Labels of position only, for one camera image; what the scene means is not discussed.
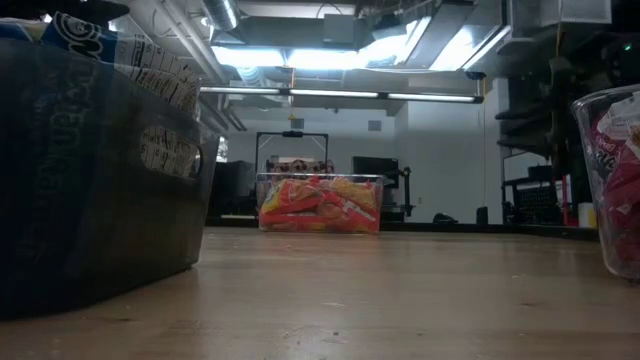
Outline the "blue ramen pack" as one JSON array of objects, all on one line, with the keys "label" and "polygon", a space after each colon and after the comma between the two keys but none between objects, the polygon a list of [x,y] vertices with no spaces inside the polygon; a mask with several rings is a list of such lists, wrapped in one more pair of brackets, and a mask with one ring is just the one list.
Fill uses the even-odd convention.
[{"label": "blue ramen pack", "polygon": [[47,21],[0,18],[0,38],[54,46],[97,61],[115,62],[116,33],[61,12],[47,18]]},{"label": "blue ramen pack", "polygon": [[[135,84],[189,117],[197,114],[198,75],[173,53],[141,35],[119,33],[114,68]],[[183,136],[160,125],[141,135],[141,160],[150,169],[181,178],[199,170],[200,150]]]}]

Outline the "smoky dark plastic bin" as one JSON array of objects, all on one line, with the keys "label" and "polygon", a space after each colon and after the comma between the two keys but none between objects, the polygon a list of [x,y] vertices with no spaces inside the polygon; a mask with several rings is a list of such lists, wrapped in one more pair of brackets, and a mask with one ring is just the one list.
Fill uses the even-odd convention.
[{"label": "smoky dark plastic bin", "polygon": [[0,39],[0,320],[195,264],[218,143],[103,63]]}]

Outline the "clear rectangular plastic bin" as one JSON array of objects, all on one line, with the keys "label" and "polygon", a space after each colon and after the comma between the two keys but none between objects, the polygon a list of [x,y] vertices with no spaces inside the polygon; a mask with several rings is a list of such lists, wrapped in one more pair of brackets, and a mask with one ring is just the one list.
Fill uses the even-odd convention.
[{"label": "clear rectangular plastic bin", "polygon": [[[320,203],[319,205],[323,204],[323,203],[340,203],[340,202],[346,202],[349,200],[346,200],[338,195],[336,195],[334,192],[330,191],[330,190],[326,190],[326,189],[322,189],[319,186],[319,182],[321,180],[329,180],[329,179],[333,179],[333,178],[337,178],[337,177],[345,177],[348,178],[354,182],[357,183],[365,183],[365,182],[370,182],[373,183],[375,186],[375,192],[376,192],[376,206],[374,208],[367,208],[367,207],[361,207],[359,206],[362,210],[364,210],[365,212],[374,215],[375,217],[378,218],[379,220],[379,229],[380,229],[380,217],[381,217],[381,206],[382,206],[382,198],[383,198],[383,187],[384,187],[384,178],[380,175],[361,175],[361,174],[296,174],[296,173],[260,173],[257,176],[257,180],[256,180],[256,192],[257,192],[257,218],[258,218],[258,225],[259,225],[259,217],[261,216],[260,214],[260,208],[266,198],[267,192],[271,189],[271,187],[279,180],[284,180],[284,179],[294,179],[294,180],[304,180],[304,181],[309,181],[313,186],[315,186],[316,188],[318,188],[319,190],[321,190],[324,193],[324,200],[322,203]],[[318,215],[317,213],[317,207],[319,206],[315,206],[311,209],[308,210],[303,210],[300,212],[295,212],[295,213],[315,213]],[[328,228],[325,231],[317,231],[317,232],[325,232],[325,233],[349,233],[349,232],[337,232],[337,231],[331,231]]]}]

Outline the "background table with objects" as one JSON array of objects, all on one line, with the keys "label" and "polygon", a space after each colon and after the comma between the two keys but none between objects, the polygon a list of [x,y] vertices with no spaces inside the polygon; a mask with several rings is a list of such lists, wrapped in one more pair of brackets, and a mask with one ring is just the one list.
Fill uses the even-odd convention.
[{"label": "background table with objects", "polygon": [[312,158],[273,158],[265,163],[266,171],[269,173],[310,173],[310,174],[331,174],[335,172],[334,164],[331,160],[315,160]]}]

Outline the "black background monitor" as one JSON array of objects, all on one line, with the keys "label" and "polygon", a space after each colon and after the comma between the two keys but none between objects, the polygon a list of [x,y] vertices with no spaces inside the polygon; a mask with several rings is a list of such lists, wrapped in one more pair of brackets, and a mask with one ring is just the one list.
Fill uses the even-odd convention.
[{"label": "black background monitor", "polygon": [[395,158],[354,156],[352,171],[356,174],[381,175],[390,182],[397,182],[399,162]]}]

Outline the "black background stand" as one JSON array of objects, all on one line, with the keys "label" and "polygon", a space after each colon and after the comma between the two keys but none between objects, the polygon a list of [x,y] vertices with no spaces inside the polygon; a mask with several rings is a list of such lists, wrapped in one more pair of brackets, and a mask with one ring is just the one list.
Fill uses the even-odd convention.
[{"label": "black background stand", "polygon": [[404,167],[402,170],[398,171],[398,175],[402,180],[401,188],[403,190],[403,205],[401,206],[401,210],[404,213],[404,219],[407,219],[412,216],[412,212],[414,209],[414,205],[411,203],[410,192],[411,169],[409,167]]}]

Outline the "black background cabinet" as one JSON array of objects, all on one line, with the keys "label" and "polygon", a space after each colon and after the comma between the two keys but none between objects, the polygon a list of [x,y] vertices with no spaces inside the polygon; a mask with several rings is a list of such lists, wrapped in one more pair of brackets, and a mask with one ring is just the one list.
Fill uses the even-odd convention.
[{"label": "black background cabinet", "polygon": [[256,212],[256,173],[252,163],[217,163],[210,193],[208,216],[254,215]]}]

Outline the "bright ceiling light panel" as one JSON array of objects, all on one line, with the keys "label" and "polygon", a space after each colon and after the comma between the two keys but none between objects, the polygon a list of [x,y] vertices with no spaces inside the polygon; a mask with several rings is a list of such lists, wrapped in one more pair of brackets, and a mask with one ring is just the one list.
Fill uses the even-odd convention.
[{"label": "bright ceiling light panel", "polygon": [[483,37],[464,25],[445,45],[427,39],[429,18],[411,22],[406,32],[375,40],[359,50],[214,46],[218,62],[235,68],[289,67],[303,70],[370,70],[384,73],[468,71],[510,32],[495,26]]}]

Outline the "black mesh cart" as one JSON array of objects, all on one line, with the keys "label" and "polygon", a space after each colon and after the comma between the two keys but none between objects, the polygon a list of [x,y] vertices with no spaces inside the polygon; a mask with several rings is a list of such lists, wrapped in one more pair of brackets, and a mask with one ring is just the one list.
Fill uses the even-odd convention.
[{"label": "black mesh cart", "polygon": [[515,149],[501,149],[502,220],[509,225],[563,225],[565,182],[551,161]]}]

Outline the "white and yellow roll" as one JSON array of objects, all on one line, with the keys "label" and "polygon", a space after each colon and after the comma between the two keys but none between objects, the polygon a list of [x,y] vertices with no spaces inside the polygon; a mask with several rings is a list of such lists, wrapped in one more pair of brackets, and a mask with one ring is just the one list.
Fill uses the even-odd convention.
[{"label": "white and yellow roll", "polygon": [[578,226],[580,228],[597,228],[597,214],[593,203],[578,204]]}]

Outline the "black background rig frame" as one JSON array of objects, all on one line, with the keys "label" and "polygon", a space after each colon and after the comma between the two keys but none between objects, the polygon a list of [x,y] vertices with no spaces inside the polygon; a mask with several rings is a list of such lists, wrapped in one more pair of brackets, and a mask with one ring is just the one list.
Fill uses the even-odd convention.
[{"label": "black background rig frame", "polygon": [[295,131],[295,130],[289,130],[289,131],[282,131],[282,132],[257,132],[256,133],[256,137],[255,137],[255,151],[254,151],[254,171],[257,173],[258,171],[258,165],[259,165],[259,152],[261,149],[261,145],[262,144],[266,144],[267,142],[265,141],[264,143],[260,142],[260,138],[262,136],[281,136],[284,138],[304,138],[304,137],[322,137],[325,141],[324,144],[324,162],[327,163],[328,162],[328,157],[329,157],[329,135],[326,133],[306,133],[306,132],[302,132],[302,131]]}]

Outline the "silver ceiling air duct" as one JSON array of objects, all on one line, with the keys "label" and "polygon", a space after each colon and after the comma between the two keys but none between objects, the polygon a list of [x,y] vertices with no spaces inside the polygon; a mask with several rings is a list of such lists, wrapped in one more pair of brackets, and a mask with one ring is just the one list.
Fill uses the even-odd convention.
[{"label": "silver ceiling air duct", "polygon": [[240,23],[240,10],[235,0],[201,0],[201,4],[216,30],[233,30]]}]

